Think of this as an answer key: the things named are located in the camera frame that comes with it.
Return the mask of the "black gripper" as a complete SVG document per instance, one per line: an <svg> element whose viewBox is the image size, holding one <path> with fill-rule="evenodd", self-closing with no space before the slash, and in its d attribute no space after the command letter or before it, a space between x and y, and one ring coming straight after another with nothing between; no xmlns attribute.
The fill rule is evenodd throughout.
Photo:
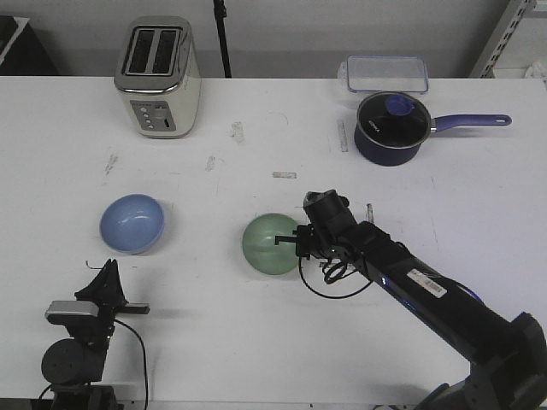
<svg viewBox="0 0 547 410"><path fill-rule="evenodd" d="M335 190L309 191L303 199L303 210L308 216L308 225L298 225L297 236L276 235L274 244L295 243L296 256L321 259L339 259L344 247L339 244L341 235L356 225L349 210L350 202Z"/></svg>
<svg viewBox="0 0 547 410"><path fill-rule="evenodd" d="M110 309L114 314L146 315L150 312L147 303L130 303L124 295L116 259L107 259L97 276L83 289L74 293L78 301L93 302L100 308Z"/></svg>

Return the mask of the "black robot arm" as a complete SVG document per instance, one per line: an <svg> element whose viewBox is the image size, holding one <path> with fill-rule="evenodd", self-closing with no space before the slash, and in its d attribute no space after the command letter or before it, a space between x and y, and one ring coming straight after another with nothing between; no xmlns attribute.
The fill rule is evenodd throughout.
<svg viewBox="0 0 547 410"><path fill-rule="evenodd" d="M349 201L335 190L309 192L308 225L276 243L296 245L299 258L352 266L379 285L470 363L460 383L441 384L419 409L538 409L546 399L546 341L529 313L512 321L471 290L412 255L374 223L356 222Z"/></svg>
<svg viewBox="0 0 547 410"><path fill-rule="evenodd" d="M121 325L138 339L142 350L144 407L149 404L149 380L144 341L120 314L150 312L146 303L130 303L124 295L117 260L109 259L97 276L72 301L53 301L44 314L52 325L62 325L69 337L44 353L41 372L53 393L53 409L122 409L114 387L103 385L103 370L115 327Z"/></svg>

